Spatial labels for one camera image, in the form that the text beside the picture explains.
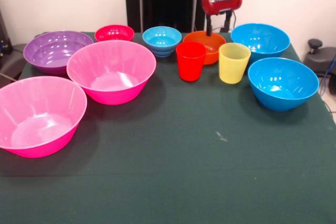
pink bowl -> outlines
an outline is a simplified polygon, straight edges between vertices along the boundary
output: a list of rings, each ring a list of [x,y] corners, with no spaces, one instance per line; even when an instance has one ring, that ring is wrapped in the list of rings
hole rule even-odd
[[[82,119],[87,98],[67,79],[43,76],[0,89],[0,148],[22,157],[62,149]]]
[[[96,41],[105,40],[128,40],[132,41],[134,37],[134,31],[129,26],[123,25],[110,25],[100,28],[94,34]]]
[[[90,44],[68,61],[69,78],[92,99],[107,105],[133,100],[156,68],[156,60],[144,46],[124,40]]]

red bowl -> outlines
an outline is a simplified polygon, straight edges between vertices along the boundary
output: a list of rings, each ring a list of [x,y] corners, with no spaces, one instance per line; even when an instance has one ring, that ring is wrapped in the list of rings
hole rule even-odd
[[[94,34],[96,41],[105,40],[128,40],[132,41],[134,37],[134,31],[129,26],[123,25],[110,25],[100,28]]]

plastic bowl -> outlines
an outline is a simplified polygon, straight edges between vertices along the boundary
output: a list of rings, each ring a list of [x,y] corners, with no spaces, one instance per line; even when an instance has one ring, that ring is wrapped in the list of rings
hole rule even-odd
[[[268,57],[280,57],[290,45],[290,39],[284,31],[265,24],[238,26],[232,31],[231,39],[251,50],[249,64]]]
[[[156,67],[144,46],[124,40],[97,42],[78,50],[67,66],[69,78],[95,101],[118,105],[140,93]]]
[[[142,39],[155,56],[168,57],[182,39],[181,33],[172,27],[156,26],[147,29]]]
[[[134,38],[134,31],[129,26],[110,25],[100,28],[94,34],[96,41],[105,40],[128,40],[132,41]]]
[[[206,36],[205,31],[194,31],[190,34],[187,34],[183,39],[183,42],[186,41],[199,42],[205,46],[206,55],[204,65],[214,64],[218,62],[218,50],[221,45],[226,43],[226,40],[221,35],[212,33],[211,36]]]
[[[22,157],[44,157],[72,138],[87,97],[61,77],[23,79],[0,89],[0,148]]]
[[[70,56],[92,43],[90,36],[78,31],[53,31],[29,42],[23,56],[40,71],[59,76],[67,73]]]
[[[302,105],[319,88],[319,79],[310,68],[284,58],[256,61],[248,69],[248,79],[260,103],[274,111]]]

red cup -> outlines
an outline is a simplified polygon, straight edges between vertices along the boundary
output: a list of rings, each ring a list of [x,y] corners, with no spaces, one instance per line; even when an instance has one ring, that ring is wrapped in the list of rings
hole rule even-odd
[[[186,41],[176,47],[178,73],[184,81],[201,77],[206,48],[198,42]]]

plastic cup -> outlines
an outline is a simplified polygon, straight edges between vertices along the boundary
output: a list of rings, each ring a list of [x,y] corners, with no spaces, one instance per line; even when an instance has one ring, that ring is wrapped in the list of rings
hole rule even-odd
[[[228,84],[241,81],[251,51],[239,43],[226,43],[219,48],[219,78]]]
[[[201,77],[206,48],[198,42],[187,41],[176,48],[178,73],[184,81],[197,81]]]

